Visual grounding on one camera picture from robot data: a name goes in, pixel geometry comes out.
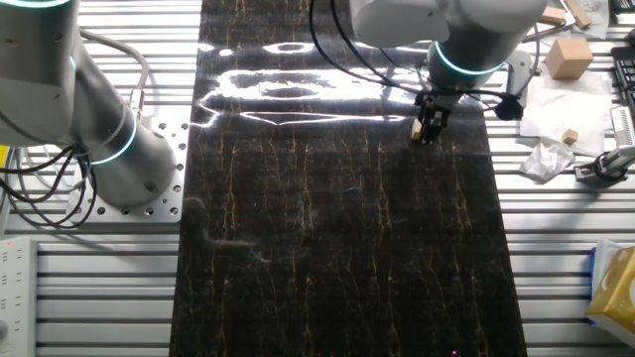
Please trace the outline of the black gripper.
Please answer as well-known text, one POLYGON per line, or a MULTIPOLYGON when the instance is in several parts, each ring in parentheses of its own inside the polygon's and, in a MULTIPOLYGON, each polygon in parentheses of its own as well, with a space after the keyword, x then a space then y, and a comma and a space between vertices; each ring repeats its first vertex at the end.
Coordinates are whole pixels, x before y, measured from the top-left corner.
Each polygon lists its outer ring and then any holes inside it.
POLYGON ((452 110, 452 96, 421 92, 416 96, 415 105, 423 114, 432 111, 424 115, 422 131, 424 144, 431 144, 447 126, 448 111, 452 110))

